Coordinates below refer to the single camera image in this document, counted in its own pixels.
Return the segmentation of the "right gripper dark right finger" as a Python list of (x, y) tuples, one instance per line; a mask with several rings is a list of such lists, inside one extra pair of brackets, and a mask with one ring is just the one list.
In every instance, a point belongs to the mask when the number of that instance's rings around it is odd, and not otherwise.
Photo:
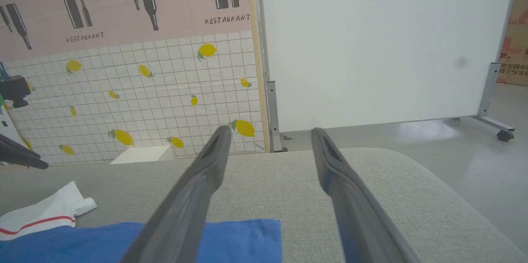
[(419, 258), (328, 133), (311, 130), (319, 184), (332, 200), (347, 263), (418, 263)]

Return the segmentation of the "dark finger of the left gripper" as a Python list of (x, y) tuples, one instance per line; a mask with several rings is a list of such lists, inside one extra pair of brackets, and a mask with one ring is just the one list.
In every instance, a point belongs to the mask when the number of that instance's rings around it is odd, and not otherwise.
[(27, 147), (15, 142), (4, 135), (0, 135), (1, 160), (40, 160), (41, 156)]
[(16, 150), (11, 147), (2, 147), (0, 161), (23, 167), (47, 169), (49, 164), (38, 158), (38, 154), (26, 149)]

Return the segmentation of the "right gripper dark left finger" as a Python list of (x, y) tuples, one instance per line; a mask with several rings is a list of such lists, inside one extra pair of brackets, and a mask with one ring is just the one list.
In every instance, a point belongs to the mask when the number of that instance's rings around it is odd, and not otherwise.
[(196, 261), (211, 198), (223, 182), (230, 145), (230, 127), (220, 126), (144, 225), (121, 262)]

